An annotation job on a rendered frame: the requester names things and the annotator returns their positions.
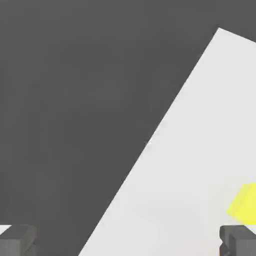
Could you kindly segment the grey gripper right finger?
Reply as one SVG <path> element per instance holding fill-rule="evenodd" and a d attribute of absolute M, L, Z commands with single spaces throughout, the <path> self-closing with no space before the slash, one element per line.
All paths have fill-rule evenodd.
<path fill-rule="evenodd" d="M 256 256 L 256 234 L 244 225 L 222 225 L 219 256 Z"/>

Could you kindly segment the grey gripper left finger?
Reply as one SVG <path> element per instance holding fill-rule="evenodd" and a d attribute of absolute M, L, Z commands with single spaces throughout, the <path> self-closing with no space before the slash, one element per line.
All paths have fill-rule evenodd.
<path fill-rule="evenodd" d="M 0 234 L 0 256 L 37 256 L 37 228 L 14 224 Z"/>

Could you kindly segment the large yellow box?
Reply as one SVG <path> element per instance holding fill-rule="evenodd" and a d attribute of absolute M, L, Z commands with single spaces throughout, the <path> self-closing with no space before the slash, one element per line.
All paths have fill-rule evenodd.
<path fill-rule="evenodd" d="M 243 225 L 256 225 L 256 182 L 242 185 L 226 212 Z"/>

